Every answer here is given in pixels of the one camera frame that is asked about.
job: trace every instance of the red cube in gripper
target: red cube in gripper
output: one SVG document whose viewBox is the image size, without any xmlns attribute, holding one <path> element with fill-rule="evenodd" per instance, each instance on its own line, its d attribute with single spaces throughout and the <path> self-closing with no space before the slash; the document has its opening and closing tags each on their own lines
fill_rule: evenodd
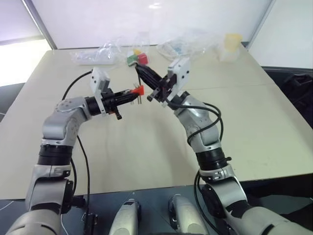
<svg viewBox="0 0 313 235">
<path fill-rule="evenodd" d="M 146 65 L 148 63 L 148 57 L 145 53 L 138 55 L 138 63 Z"/>
</svg>

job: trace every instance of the white bracket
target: white bracket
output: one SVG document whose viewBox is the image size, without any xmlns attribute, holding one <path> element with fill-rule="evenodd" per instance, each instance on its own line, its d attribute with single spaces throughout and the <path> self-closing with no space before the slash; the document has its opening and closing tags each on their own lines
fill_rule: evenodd
<svg viewBox="0 0 313 235">
<path fill-rule="evenodd" d="M 92 69 L 90 88 L 94 94 L 94 97 L 97 101 L 97 104 L 103 117 L 106 115 L 106 111 L 101 101 L 102 99 L 101 92 L 108 88 L 109 83 L 110 83 L 109 75 L 104 71 L 104 69 L 101 69 L 99 67 L 94 67 Z"/>
<path fill-rule="evenodd" d="M 189 58 L 180 58 L 174 60 L 167 69 L 167 77 L 172 77 L 176 74 L 177 82 L 172 88 L 172 92 L 168 95 L 167 99 L 171 101 L 174 96 L 182 89 L 182 87 L 188 82 L 188 75 L 190 69 Z M 167 106 L 167 102 L 163 102 L 163 107 Z"/>
</svg>

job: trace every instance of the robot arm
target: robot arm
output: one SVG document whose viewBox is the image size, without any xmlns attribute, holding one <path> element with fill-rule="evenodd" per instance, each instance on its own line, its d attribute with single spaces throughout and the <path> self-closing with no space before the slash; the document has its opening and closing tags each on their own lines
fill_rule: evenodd
<svg viewBox="0 0 313 235">
<path fill-rule="evenodd" d="M 94 68 L 91 83 L 96 84 L 92 87 L 95 97 L 63 100 L 45 120 L 39 159 L 25 199 L 28 212 L 15 221 L 7 235 L 60 234 L 60 216 L 69 211 L 73 197 L 73 181 L 67 177 L 80 125 L 100 113 L 115 113 L 121 119 L 117 106 L 143 94 L 143 87 L 113 93 L 109 81 Z"/>
<path fill-rule="evenodd" d="M 229 232 L 238 235 L 308 235 L 311 231 L 292 223 L 280 215 L 262 207 L 251 207 L 231 165 L 225 158 L 219 140 L 219 132 L 212 125 L 209 112 L 200 109 L 205 104 L 188 92 L 179 95 L 189 74 L 188 59 L 175 60 L 168 74 L 161 78 L 147 66 L 136 65 L 138 77 L 153 93 L 153 98 L 174 110 L 186 130 L 188 143 L 194 150 L 200 166 L 200 176 L 206 182 L 201 193 L 210 214 L 222 218 Z"/>
</svg>

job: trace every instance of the beige tabletop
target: beige tabletop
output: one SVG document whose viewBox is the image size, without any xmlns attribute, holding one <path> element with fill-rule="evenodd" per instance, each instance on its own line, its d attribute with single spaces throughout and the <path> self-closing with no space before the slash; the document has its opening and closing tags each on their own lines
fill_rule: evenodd
<svg viewBox="0 0 313 235">
<path fill-rule="evenodd" d="M 224 121 L 223 150 L 240 181 L 313 171 L 313 132 L 271 78 L 241 48 L 234 63 L 220 63 L 212 52 L 194 60 L 184 87 L 197 99 L 217 105 Z M 48 51 L 0 123 L 0 199 L 24 198 L 37 162 L 42 123 L 76 77 L 90 70 L 71 61 L 69 50 Z M 169 61 L 155 47 L 149 66 L 160 75 Z M 134 68 L 109 71 L 114 92 L 137 82 Z M 68 97 L 91 96 L 89 77 Z M 198 163 L 186 143 L 183 126 L 156 101 L 120 106 L 122 120 L 96 116 L 79 135 L 89 157 L 91 193 L 191 185 Z M 84 157 L 78 145 L 73 159 L 77 194 L 87 192 Z"/>
</svg>

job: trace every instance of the red object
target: red object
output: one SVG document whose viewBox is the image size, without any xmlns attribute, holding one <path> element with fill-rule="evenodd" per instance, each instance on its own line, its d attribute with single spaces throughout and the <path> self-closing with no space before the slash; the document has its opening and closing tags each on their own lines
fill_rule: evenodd
<svg viewBox="0 0 313 235">
<path fill-rule="evenodd" d="M 146 65 L 148 63 L 148 57 L 145 53 L 141 53 L 138 55 L 138 62 L 140 64 Z"/>
<path fill-rule="evenodd" d="M 144 95 L 144 89 L 143 89 L 143 85 L 141 85 L 140 87 L 131 90 L 131 93 L 138 93 L 139 95 Z"/>
</svg>

